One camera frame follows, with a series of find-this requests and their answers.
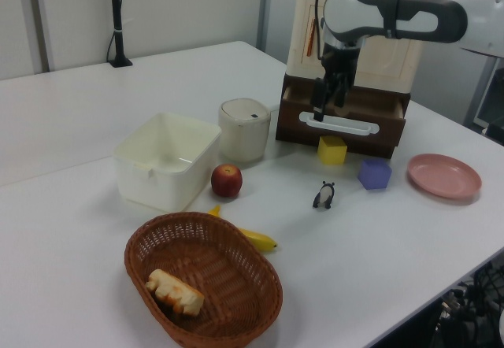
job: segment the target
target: yellow cube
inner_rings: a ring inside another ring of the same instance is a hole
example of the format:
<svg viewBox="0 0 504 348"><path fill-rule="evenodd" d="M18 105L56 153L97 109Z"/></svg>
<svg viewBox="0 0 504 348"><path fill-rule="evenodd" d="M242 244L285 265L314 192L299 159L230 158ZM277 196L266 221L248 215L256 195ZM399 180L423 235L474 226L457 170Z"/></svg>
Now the yellow cube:
<svg viewBox="0 0 504 348"><path fill-rule="evenodd" d="M347 155L347 145L340 137L323 135L318 143L317 154L325 165L342 165Z"/></svg>

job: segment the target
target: brown woven basket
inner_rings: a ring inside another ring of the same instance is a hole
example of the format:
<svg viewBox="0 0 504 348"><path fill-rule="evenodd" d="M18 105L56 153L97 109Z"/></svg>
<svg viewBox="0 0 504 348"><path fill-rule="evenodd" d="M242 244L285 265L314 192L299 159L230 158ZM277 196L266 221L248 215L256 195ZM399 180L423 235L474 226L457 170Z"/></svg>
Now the brown woven basket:
<svg viewBox="0 0 504 348"><path fill-rule="evenodd" d="M150 312L186 348L240 348L262 334L282 306L275 269L238 228L206 213L173 213L139 228L124 252ZM157 269L205 295L197 317L176 315L145 286Z"/></svg>

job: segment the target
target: wooden drawer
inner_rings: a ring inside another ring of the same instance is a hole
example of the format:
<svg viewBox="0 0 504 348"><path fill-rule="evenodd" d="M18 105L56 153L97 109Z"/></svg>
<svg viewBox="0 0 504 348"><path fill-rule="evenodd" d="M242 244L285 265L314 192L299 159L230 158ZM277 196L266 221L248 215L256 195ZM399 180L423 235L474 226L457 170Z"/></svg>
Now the wooden drawer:
<svg viewBox="0 0 504 348"><path fill-rule="evenodd" d="M325 109L325 114L328 116L365 121L380 126L376 134L353 135L312 128L299 120L301 112L313 112L313 107L309 103L313 85L313 80L285 76L276 139L318 146L321 135L337 135L345 141L349 152L377 157L392 156L406 122L404 115L410 101L409 94L353 87L343 108L335 107L329 102Z"/></svg>

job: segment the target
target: metal stand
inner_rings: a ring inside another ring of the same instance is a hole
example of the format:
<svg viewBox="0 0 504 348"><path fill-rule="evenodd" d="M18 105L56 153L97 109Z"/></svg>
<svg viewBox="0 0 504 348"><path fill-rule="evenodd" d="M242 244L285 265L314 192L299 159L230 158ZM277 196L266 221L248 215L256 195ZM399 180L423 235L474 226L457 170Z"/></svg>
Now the metal stand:
<svg viewBox="0 0 504 348"><path fill-rule="evenodd" d="M116 57L109 61L113 67L125 67L133 65L124 55L123 26L120 17L120 0L112 0L113 30L116 42Z"/></svg>

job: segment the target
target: apple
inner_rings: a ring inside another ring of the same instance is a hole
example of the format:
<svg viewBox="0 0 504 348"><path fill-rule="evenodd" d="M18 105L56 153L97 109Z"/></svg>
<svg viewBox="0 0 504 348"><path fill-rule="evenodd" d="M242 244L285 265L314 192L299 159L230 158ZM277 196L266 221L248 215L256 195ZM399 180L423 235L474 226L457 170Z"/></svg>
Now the apple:
<svg viewBox="0 0 504 348"><path fill-rule="evenodd" d="M221 197L235 197L242 187L242 173L231 164L218 165L212 172L212 190Z"/></svg>

